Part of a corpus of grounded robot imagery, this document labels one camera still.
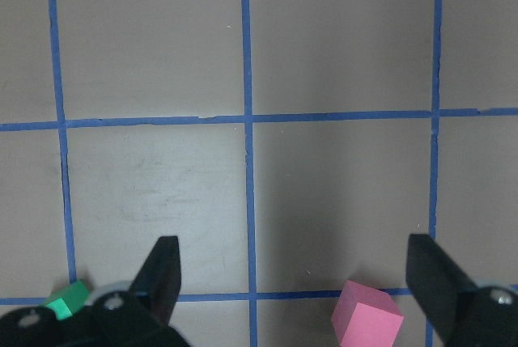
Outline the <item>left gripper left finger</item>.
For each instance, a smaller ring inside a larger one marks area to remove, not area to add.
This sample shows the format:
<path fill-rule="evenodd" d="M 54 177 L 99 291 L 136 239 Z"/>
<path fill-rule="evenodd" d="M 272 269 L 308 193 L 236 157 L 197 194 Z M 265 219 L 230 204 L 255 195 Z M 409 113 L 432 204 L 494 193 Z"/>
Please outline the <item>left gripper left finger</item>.
<path fill-rule="evenodd" d="M 162 325 L 168 326 L 180 293 L 180 245 L 161 236 L 129 286 L 129 292 Z"/>

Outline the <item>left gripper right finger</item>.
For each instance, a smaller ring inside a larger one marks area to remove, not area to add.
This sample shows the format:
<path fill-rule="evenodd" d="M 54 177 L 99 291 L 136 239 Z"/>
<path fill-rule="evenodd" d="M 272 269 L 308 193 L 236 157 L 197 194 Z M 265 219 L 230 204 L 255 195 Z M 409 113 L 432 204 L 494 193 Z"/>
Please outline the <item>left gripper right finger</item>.
<path fill-rule="evenodd" d="M 439 337 L 451 339 L 476 294 L 473 280 L 427 234 L 409 235 L 405 280 Z"/>

